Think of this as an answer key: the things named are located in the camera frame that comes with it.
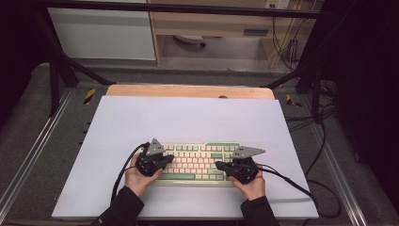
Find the white surface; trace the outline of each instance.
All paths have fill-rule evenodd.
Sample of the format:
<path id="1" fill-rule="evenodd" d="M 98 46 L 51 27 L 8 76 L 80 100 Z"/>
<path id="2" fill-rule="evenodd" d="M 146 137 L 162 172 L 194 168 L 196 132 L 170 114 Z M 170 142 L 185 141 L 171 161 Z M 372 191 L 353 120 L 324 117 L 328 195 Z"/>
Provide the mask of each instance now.
<path id="1" fill-rule="evenodd" d="M 256 162 L 308 188 L 278 101 L 104 96 L 53 217 L 99 216 L 126 158 L 153 137 L 161 143 L 238 141 L 262 148 L 266 153 L 254 156 Z M 309 197 L 275 175 L 263 176 L 277 218 L 317 218 Z M 235 187 L 153 186 L 142 200 L 140 218 L 227 219 L 242 217 L 244 197 Z"/>
<path id="2" fill-rule="evenodd" d="M 69 57 L 155 60 L 148 12 L 67 8 L 49 12 Z"/>

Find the handheld controller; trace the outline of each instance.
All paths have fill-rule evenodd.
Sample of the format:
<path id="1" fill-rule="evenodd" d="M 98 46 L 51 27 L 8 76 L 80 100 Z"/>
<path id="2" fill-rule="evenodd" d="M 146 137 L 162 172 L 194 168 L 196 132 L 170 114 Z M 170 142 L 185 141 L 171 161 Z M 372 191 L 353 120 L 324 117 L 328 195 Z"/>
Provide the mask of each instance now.
<path id="1" fill-rule="evenodd" d="M 168 163 L 173 161 L 174 155 L 163 156 L 164 147 L 154 138 L 150 145 L 144 148 L 144 151 L 138 155 L 136 168 L 144 176 L 151 177 L 159 169 L 165 169 Z"/>
<path id="2" fill-rule="evenodd" d="M 241 184 L 248 184 L 255 179 L 259 170 L 252 159 L 253 155 L 265 153 L 265 150 L 240 146 L 232 154 L 232 162 L 216 161 L 218 170 L 226 172 L 227 176 L 232 176 Z"/>

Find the table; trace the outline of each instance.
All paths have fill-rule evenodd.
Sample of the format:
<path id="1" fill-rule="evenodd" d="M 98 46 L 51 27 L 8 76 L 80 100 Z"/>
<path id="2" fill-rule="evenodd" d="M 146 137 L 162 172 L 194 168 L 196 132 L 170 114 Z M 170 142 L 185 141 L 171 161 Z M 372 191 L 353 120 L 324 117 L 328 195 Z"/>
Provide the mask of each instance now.
<path id="1" fill-rule="evenodd" d="M 267 147 L 266 153 L 254 156 L 254 160 L 275 167 L 308 189 L 279 102 L 273 99 L 270 89 L 259 88 L 111 86 L 97 109 L 53 217 L 99 216 L 109 205 L 112 186 L 126 157 L 154 135 L 161 143 L 196 143 L 211 137 Z M 202 109 L 201 114 L 193 113 Z M 272 174 L 263 176 L 276 218 L 318 218 L 309 197 Z M 151 186 L 142 200 L 146 206 L 138 219 L 239 219 L 244 197 L 235 187 Z"/>

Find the sleeve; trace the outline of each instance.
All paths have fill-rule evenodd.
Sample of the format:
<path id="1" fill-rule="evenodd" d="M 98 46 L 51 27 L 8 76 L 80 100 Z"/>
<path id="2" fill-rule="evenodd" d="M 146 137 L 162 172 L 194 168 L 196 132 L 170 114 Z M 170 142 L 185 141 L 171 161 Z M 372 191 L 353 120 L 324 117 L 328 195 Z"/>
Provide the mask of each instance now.
<path id="1" fill-rule="evenodd" d="M 269 201 L 265 196 L 241 204 L 244 220 L 247 226 L 276 226 L 279 222 L 274 217 Z"/>
<path id="2" fill-rule="evenodd" d="M 90 225 L 131 226 L 144 207 L 144 203 L 129 187 L 124 186 L 115 200 Z"/>

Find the hand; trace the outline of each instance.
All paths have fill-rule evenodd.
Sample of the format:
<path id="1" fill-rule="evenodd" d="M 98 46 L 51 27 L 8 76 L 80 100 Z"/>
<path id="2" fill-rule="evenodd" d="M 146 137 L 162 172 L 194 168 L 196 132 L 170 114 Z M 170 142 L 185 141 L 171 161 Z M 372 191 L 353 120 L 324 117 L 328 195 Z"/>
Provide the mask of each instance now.
<path id="1" fill-rule="evenodd" d="M 241 184 L 237 179 L 230 176 L 229 179 L 231 180 L 232 184 L 237 187 L 243 195 L 249 200 L 256 200 L 262 196 L 265 196 L 265 181 L 263 178 L 262 172 L 259 170 L 258 174 L 253 181 L 249 182 L 248 184 Z"/>
<path id="2" fill-rule="evenodd" d="M 130 167 L 136 164 L 138 154 L 132 157 Z M 125 185 L 140 197 L 147 190 L 147 187 L 161 175 L 162 169 L 159 169 L 152 177 L 141 174 L 136 168 L 130 168 L 125 171 Z"/>

